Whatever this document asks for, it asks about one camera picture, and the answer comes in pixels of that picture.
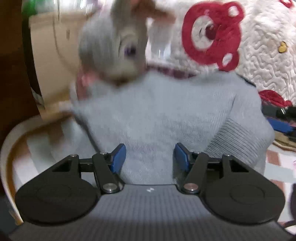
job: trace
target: red bear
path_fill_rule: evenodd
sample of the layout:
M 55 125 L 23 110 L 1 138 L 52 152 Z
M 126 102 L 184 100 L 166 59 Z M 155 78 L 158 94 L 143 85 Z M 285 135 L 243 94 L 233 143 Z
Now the red bear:
M 229 9 L 236 7 L 238 15 L 229 16 Z M 198 50 L 191 38 L 193 24 L 199 17 L 207 15 L 213 21 L 213 26 L 206 29 L 206 36 L 213 40 L 206 50 Z M 242 7 L 236 2 L 222 4 L 220 2 L 201 2 L 193 5 L 184 17 L 182 26 L 182 43 L 185 52 L 197 63 L 209 65 L 217 63 L 219 70 L 234 70 L 239 63 L 237 51 L 241 42 L 239 23 L 244 18 Z M 232 54 L 232 59 L 224 66 L 222 60 L 226 54 Z

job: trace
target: plush toy head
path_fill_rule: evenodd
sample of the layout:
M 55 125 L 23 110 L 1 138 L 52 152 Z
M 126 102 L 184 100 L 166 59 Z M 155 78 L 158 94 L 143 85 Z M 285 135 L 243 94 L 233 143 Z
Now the plush toy head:
M 147 17 L 174 20 L 151 0 L 115 0 L 110 12 L 92 16 L 79 42 L 83 71 L 115 84 L 137 77 L 146 66 Z

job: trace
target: gray sweater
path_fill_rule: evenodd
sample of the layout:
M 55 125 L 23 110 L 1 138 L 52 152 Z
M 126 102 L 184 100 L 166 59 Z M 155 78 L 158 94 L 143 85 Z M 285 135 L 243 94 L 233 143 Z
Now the gray sweater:
M 74 112 L 100 150 L 126 145 L 121 171 L 126 183 L 175 183 L 177 142 L 211 157 L 232 154 L 264 171 L 274 132 L 261 113 L 256 88 L 234 72 L 188 80 L 148 72 L 116 90 L 99 83 L 91 90 L 92 98 L 75 102 Z M 82 142 L 76 153 L 90 157 L 86 151 Z

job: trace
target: textured white fabric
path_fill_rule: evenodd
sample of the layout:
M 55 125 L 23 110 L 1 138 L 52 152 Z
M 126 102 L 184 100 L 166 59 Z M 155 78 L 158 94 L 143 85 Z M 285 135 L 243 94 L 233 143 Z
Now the textured white fabric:
M 183 19 L 188 9 L 200 0 L 158 0 L 161 6 L 175 10 L 177 17 L 171 38 L 171 54 L 158 58 L 150 52 L 151 41 L 146 49 L 147 61 L 181 70 L 208 73 L 218 69 L 217 64 L 205 66 L 191 60 L 181 41 Z M 260 90 L 274 90 L 285 100 L 296 104 L 296 8 L 284 6 L 279 0 L 238 0 L 245 13 L 241 21 L 242 41 L 239 47 L 240 61 L 237 73 L 256 84 Z M 204 36 L 210 19 L 200 17 L 194 24 L 192 39 L 199 49 L 206 49 L 211 42 Z M 279 53 L 280 42 L 288 45 L 286 53 Z

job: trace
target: beige panel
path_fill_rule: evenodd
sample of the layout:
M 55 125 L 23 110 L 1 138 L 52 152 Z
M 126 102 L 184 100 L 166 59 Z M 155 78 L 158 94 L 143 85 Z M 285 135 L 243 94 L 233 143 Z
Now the beige panel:
M 30 18 L 36 74 L 45 105 L 69 88 L 79 68 L 78 33 L 87 16 L 46 13 Z

